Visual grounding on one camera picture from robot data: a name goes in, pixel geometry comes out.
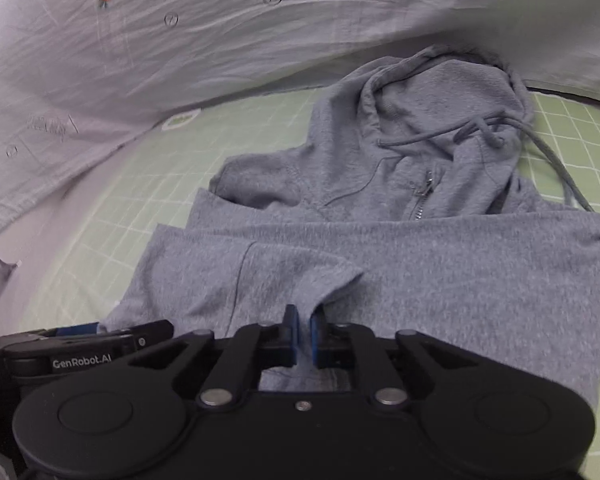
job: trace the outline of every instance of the drawstring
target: drawstring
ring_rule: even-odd
[[[418,134],[410,139],[394,140],[393,142],[384,142],[383,140],[378,140],[378,146],[382,148],[407,146],[408,144],[420,142],[421,140],[433,139],[434,137],[458,130],[453,138],[456,144],[460,144],[460,142],[465,140],[472,133],[480,131],[482,138],[489,146],[492,148],[501,148],[504,145],[504,139],[490,128],[490,126],[498,124],[507,124],[508,126],[513,126],[514,128],[522,131],[527,137],[529,137],[529,139],[533,141],[533,143],[538,147],[538,150],[540,150],[547,158],[551,167],[554,168],[555,173],[557,173],[560,177],[560,180],[562,181],[562,187],[564,188],[565,203],[569,203],[571,197],[573,196],[585,211],[593,212],[593,208],[589,205],[587,199],[584,198],[584,195],[580,192],[571,175],[562,164],[562,161],[557,157],[557,155],[555,155],[551,147],[549,147],[549,145],[544,142],[544,140],[542,140],[531,127],[528,126],[528,124],[523,123],[523,121],[516,116],[509,114],[504,108],[499,108],[483,116],[469,118],[464,121],[458,121],[451,126],[442,128],[441,130],[437,130],[435,132]]]

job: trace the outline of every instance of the zipper pull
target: zipper pull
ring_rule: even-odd
[[[418,196],[428,196],[433,191],[433,175],[430,171],[427,171],[427,179],[422,189],[416,192]]]

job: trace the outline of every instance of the gray fabric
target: gray fabric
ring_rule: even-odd
[[[274,370],[262,386],[344,387],[310,371],[306,327],[323,303],[336,322],[421,330],[595,404],[600,214],[546,202],[519,176],[511,124],[456,135],[494,108],[532,119],[519,78],[471,49],[361,67],[317,102],[306,144],[229,159],[186,230],[156,230],[103,329],[166,317],[231,335],[297,303],[295,379]]]
[[[469,135],[474,132],[480,131],[482,134],[482,138],[484,141],[491,146],[492,148],[501,148],[504,144],[504,140],[493,133],[490,129],[492,125],[503,125],[506,124],[508,126],[513,126],[518,129],[521,133],[524,133],[531,141],[536,145],[536,147],[540,150],[540,152],[547,158],[549,164],[554,168],[555,172],[558,174],[558,177],[562,181],[562,186],[564,188],[564,203],[570,204],[571,199],[576,197],[578,203],[582,206],[582,208],[586,211],[593,211],[594,209],[589,205],[589,202],[584,197],[584,195],[578,189],[578,186],[572,179],[571,175],[564,167],[564,164],[555,155],[554,151],[549,147],[549,145],[544,142],[535,133],[535,131],[528,126],[528,124],[523,123],[517,117],[510,116],[503,109],[497,109],[493,112],[483,115],[477,116],[473,119],[459,121],[456,124],[452,124],[451,126],[446,126],[441,130],[435,130],[433,132],[419,134],[413,136],[409,139],[403,140],[394,140],[392,142],[384,142],[378,141],[378,145],[384,148],[390,148],[395,146],[407,146],[408,144],[414,144],[416,142],[421,142],[422,140],[429,140],[435,137],[442,136],[444,134],[448,134],[449,132],[456,132],[454,135],[454,142],[458,143],[465,140]]]

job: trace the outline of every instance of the white fabric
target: white fabric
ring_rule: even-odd
[[[75,183],[62,197],[55,207],[54,214],[22,254],[21,262],[9,276],[0,281],[0,335],[21,331],[21,320],[35,319],[36,322],[26,327],[50,328],[77,324],[74,318],[53,318],[54,309],[49,304],[37,304],[32,308],[32,301],[37,291],[46,285],[45,279],[51,279],[59,272],[59,266],[65,261],[67,254],[75,247],[74,240],[82,235],[84,227],[98,210],[102,200],[116,181],[116,176],[124,168],[126,162],[138,148],[139,141],[130,142],[124,148],[111,155],[103,163],[91,171],[78,177]],[[72,284],[72,291],[80,296],[84,293],[80,285]],[[75,297],[58,295],[58,301],[72,312],[73,316],[81,314]],[[87,322],[93,316],[87,314]]]
[[[0,0],[0,229],[178,108],[389,42],[470,41],[600,98],[600,0],[99,3]]]

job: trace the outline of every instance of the green cutting mat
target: green cutting mat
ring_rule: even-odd
[[[308,90],[232,102],[203,110],[180,127],[150,133],[56,258],[20,329],[90,322],[108,314],[122,298],[155,225],[183,227],[196,189],[208,184],[226,156],[301,144],[318,94]],[[600,110],[554,96],[534,99],[536,131],[600,212]],[[562,201],[555,171],[534,146],[525,149],[519,167],[544,197]],[[600,480],[600,406],[586,474]]]

